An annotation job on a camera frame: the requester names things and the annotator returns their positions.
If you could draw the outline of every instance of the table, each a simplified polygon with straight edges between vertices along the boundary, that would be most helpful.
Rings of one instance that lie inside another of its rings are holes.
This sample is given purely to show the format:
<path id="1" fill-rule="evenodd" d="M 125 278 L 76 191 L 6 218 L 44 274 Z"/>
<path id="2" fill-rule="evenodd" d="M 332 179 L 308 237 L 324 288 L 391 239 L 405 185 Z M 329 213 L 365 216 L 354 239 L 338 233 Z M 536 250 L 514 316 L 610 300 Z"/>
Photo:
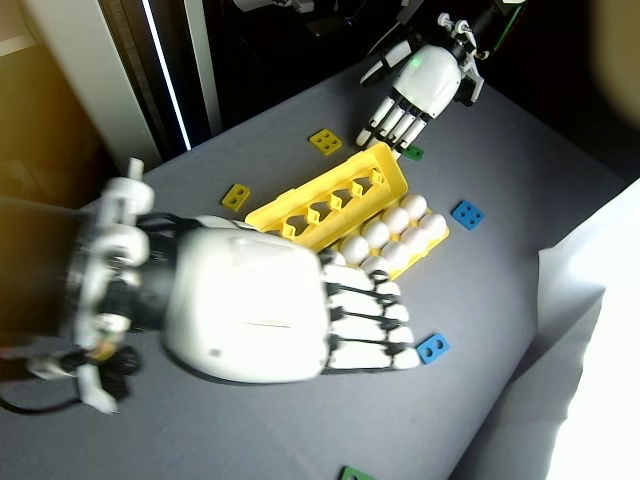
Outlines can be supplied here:
<path id="1" fill-rule="evenodd" d="M 156 210 L 229 216 L 233 183 L 251 188 L 239 215 L 355 153 L 352 139 L 389 83 L 358 87 L 358 65 L 233 128 L 146 176 Z M 329 128 L 345 146 L 325 158 L 307 137 Z M 379 480 L 444 479 L 536 331 L 537 251 L 617 194 L 622 181 L 490 87 L 452 105 L 402 159 L 410 191 L 443 214 L 467 199 L 486 217 L 450 237 L 399 279 L 416 337 L 441 332 L 451 350 L 432 365 L 333 375 L 281 386 L 206 382 L 132 336 L 145 361 L 119 415 L 89 408 L 23 418 L 0 412 L 0 476 L 30 479 L 333 480 L 352 465 Z M 46 404 L 63 384 L 15 387 Z"/>

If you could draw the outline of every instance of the robotic arm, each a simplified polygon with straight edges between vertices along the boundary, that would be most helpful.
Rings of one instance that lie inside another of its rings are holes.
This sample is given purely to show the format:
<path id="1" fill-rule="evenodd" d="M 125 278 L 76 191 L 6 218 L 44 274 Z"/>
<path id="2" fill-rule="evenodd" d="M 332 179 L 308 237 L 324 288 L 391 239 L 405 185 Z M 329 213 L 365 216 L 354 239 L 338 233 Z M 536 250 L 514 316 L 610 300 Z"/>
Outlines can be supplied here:
<path id="1" fill-rule="evenodd" d="M 496 0 L 496 5 L 510 10 L 526 0 Z M 402 152 L 418 137 L 431 119 L 458 99 L 473 105 L 484 85 L 476 66 L 476 58 L 486 58 L 487 52 L 478 54 L 476 34 L 486 28 L 495 13 L 502 10 L 494 5 L 476 24 L 476 32 L 466 20 L 452 21 L 447 13 L 438 17 L 438 25 L 448 32 L 448 41 L 442 45 L 424 45 L 419 35 L 404 40 L 386 53 L 360 80 L 363 86 L 377 83 L 407 57 L 411 56 L 393 88 L 363 128 L 356 144 L 370 147 L 386 142 L 394 155 Z"/>
<path id="2" fill-rule="evenodd" d="M 409 314 L 385 272 L 242 222 L 151 214 L 141 172 L 132 160 L 129 178 L 110 182 L 91 228 L 70 246 L 67 327 L 77 348 L 0 360 L 0 381 L 74 378 L 83 403 L 116 412 L 140 364 L 125 334 L 140 329 L 160 330 L 189 369 L 236 382 L 419 365 Z"/>

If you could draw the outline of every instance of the white led strip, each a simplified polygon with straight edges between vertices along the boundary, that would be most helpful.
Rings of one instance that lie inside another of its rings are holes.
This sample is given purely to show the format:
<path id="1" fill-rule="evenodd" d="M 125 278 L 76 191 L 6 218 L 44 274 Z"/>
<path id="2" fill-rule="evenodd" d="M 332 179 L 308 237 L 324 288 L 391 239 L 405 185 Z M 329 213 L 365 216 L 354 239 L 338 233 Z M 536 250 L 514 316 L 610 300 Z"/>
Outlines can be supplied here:
<path id="1" fill-rule="evenodd" d="M 184 121 L 182 120 L 182 114 L 180 113 L 180 106 L 178 105 L 176 92 L 173 90 L 173 83 L 171 83 L 171 77 L 169 76 L 167 62 L 164 59 L 164 53 L 162 53 L 162 45 L 160 45 L 160 38 L 158 37 L 158 31 L 156 30 L 156 22 L 153 20 L 153 13 L 151 13 L 149 0 L 142 0 L 142 5 L 144 7 L 144 13 L 147 15 L 147 22 L 149 23 L 149 29 L 151 30 L 151 36 L 153 37 L 153 44 L 156 47 L 158 60 L 160 60 L 160 67 L 162 68 L 164 81 L 167 82 L 167 88 L 169 89 L 171 103 L 173 103 L 173 109 L 176 112 L 178 124 L 180 125 L 180 131 L 182 132 L 182 138 L 184 139 L 184 146 L 187 148 L 187 150 L 191 150 L 191 143 L 189 142 L 189 136 L 187 135 L 187 130 L 184 126 Z"/>

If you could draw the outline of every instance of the egg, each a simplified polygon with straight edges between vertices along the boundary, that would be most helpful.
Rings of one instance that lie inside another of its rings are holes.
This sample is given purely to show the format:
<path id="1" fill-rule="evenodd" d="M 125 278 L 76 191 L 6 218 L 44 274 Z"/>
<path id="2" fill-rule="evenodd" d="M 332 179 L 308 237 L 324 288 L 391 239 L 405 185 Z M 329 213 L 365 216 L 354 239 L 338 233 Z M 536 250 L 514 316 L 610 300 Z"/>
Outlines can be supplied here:
<path id="1" fill-rule="evenodd" d="M 373 220 L 364 226 L 362 236 L 369 242 L 369 247 L 382 248 L 389 241 L 391 232 L 386 223 L 380 220 Z"/>
<path id="2" fill-rule="evenodd" d="M 401 233 L 409 226 L 409 212 L 402 207 L 393 207 L 384 212 L 382 221 L 391 233 Z"/>
<path id="3" fill-rule="evenodd" d="M 400 242 L 389 242 L 382 247 L 382 256 L 389 260 L 395 269 L 404 268 L 409 263 L 411 253 L 409 248 Z"/>
<path id="4" fill-rule="evenodd" d="M 385 273 L 389 273 L 391 270 L 393 270 L 393 267 L 391 266 L 391 263 L 389 263 L 389 260 L 383 257 L 369 257 L 364 262 L 362 262 L 360 268 L 362 268 L 366 273 L 372 273 L 376 270 L 382 270 Z"/>
<path id="5" fill-rule="evenodd" d="M 411 254 L 416 254 L 427 248 L 429 235 L 422 227 L 409 227 L 402 232 L 400 241 L 407 246 Z"/>
<path id="6" fill-rule="evenodd" d="M 422 195 L 407 195 L 400 206 L 409 213 L 409 219 L 420 220 L 427 211 L 427 199 Z"/>
<path id="7" fill-rule="evenodd" d="M 369 255 L 369 243 L 360 236 L 347 237 L 340 245 L 340 252 L 350 265 L 360 265 Z"/>
<path id="8" fill-rule="evenodd" d="M 447 221 L 439 213 L 431 213 L 422 217 L 420 226 L 427 232 L 429 241 L 437 240 L 447 231 Z"/>

